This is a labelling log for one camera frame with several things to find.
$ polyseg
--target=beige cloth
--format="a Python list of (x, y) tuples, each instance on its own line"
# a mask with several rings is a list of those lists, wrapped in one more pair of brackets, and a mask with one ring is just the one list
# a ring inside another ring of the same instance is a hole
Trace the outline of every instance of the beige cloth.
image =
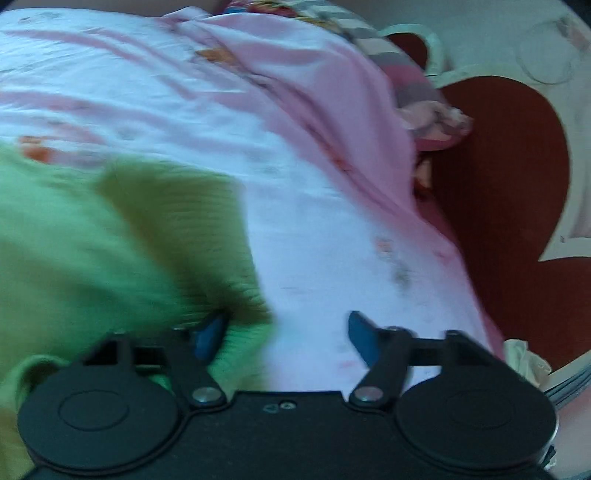
[(507, 365), (538, 388), (545, 383), (552, 372), (550, 364), (528, 350), (528, 344), (523, 340), (506, 340), (504, 351)]

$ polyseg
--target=screw head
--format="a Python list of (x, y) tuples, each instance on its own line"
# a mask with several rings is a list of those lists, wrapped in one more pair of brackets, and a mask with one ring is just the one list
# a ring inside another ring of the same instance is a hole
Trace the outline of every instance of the screw head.
[(384, 396), (384, 392), (378, 387), (359, 387), (355, 390), (354, 395), (357, 400), (370, 403), (380, 400)]
[(283, 409), (283, 410), (295, 410), (297, 408), (297, 405), (295, 404), (295, 402), (292, 401), (282, 401), (279, 406)]
[(222, 398), (222, 392), (213, 387), (202, 387), (193, 391), (193, 400), (207, 404), (218, 401)]

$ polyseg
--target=green knitted sweater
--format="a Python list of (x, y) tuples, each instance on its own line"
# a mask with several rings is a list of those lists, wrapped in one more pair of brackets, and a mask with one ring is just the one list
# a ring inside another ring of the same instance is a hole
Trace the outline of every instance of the green knitted sweater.
[(232, 312), (210, 372), (260, 388), (271, 333), (233, 181), (165, 161), (100, 172), (0, 147), (0, 480), (31, 463), (16, 430), (35, 384), (110, 330), (150, 334)]

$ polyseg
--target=pink blanket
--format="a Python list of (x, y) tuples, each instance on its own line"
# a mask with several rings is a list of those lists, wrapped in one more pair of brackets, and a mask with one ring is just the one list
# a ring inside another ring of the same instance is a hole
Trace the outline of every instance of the pink blanket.
[(350, 310), (489, 346), (457, 249), (416, 211), (412, 140), (390, 85), (345, 40), (196, 8), (159, 19), (11, 11), (0, 35), (5, 141), (36, 137), (49, 161), (80, 168), (138, 153), (240, 181), (278, 322), (271, 388), (348, 393), (365, 372), (346, 339)]

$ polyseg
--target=patterned pillow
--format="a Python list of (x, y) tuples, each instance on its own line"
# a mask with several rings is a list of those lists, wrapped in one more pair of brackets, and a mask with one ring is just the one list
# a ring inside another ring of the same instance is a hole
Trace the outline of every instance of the patterned pillow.
[(388, 76), (400, 117), (418, 151), (444, 150), (472, 129), (472, 120), (450, 106), (402, 50), (358, 15), (327, 0), (234, 0), (224, 13), (254, 12), (307, 21), (341, 35)]

